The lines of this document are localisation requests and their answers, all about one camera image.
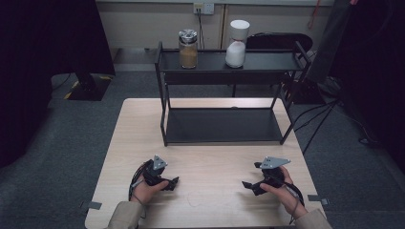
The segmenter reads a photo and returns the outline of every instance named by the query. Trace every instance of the black metal shelf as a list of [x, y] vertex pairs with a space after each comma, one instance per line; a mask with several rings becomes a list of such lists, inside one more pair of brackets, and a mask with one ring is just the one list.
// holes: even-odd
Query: black metal shelf
[[[302, 72], [305, 75], [310, 65], [308, 56], [298, 42], [296, 45], [296, 50], [246, 51], [245, 63], [240, 68], [230, 68], [225, 64], [226, 51], [224, 50], [199, 51], [196, 68], [184, 69], [180, 65], [179, 51], [164, 50], [160, 42], [155, 68], [160, 89], [162, 107], [160, 127], [164, 145], [237, 141], [279, 141], [283, 144], [292, 130], [292, 124], [282, 135], [273, 112], [274, 104], [277, 96], [280, 95], [286, 106], [286, 101], [280, 93], [282, 84], [291, 81], [289, 74], [291, 72], [293, 74]], [[297, 58], [296, 53], [305, 57], [305, 66]], [[272, 99], [269, 99], [269, 106], [266, 108], [175, 108], [171, 106], [170, 85], [221, 84], [272, 84], [278, 85], [278, 91]]]
[[270, 108], [172, 108], [166, 140], [171, 143], [280, 141]]

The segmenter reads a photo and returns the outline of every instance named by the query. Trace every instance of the jar lid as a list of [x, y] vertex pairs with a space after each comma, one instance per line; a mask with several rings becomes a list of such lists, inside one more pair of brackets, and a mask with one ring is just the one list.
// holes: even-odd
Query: jar lid
[[179, 31], [179, 40], [185, 44], [191, 44], [197, 41], [197, 32], [193, 30]]

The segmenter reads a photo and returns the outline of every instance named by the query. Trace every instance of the wall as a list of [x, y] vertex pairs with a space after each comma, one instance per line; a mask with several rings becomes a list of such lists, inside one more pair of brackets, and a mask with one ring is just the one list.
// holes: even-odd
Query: wall
[[[159, 41], [164, 48], [178, 47], [178, 32], [199, 30], [192, 1], [97, 1], [110, 48], [155, 48]], [[204, 1], [215, 4], [213, 15], [202, 15], [202, 31], [206, 49], [224, 49], [227, 27], [234, 19], [250, 23], [249, 34], [261, 31], [300, 32], [309, 35], [316, 50], [330, 13], [332, 1], [321, 1], [312, 29], [307, 23], [316, 5], [315, 0]]]

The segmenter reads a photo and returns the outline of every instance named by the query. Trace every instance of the person's left hand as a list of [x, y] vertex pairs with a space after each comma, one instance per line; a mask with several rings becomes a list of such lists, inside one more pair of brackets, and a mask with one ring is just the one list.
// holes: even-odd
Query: person's left hand
[[145, 180], [143, 175], [139, 176], [138, 180], [143, 180], [138, 186], [136, 186], [132, 192], [131, 196], [131, 201], [133, 202], [140, 202], [140, 204], [146, 204], [151, 200], [153, 195], [160, 190], [162, 190], [164, 187], [166, 187], [169, 184], [169, 181], [164, 180], [161, 183], [154, 185], [154, 186], [149, 186]]

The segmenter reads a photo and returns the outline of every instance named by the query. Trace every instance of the sleeve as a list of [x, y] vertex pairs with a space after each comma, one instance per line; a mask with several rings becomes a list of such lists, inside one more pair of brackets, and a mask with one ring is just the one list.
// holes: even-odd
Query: sleeve
[[298, 229], [331, 229], [330, 224], [319, 209], [306, 213], [297, 219], [295, 226], [297, 226]]
[[143, 207], [138, 202], [120, 202], [106, 229], [135, 229], [142, 212]]

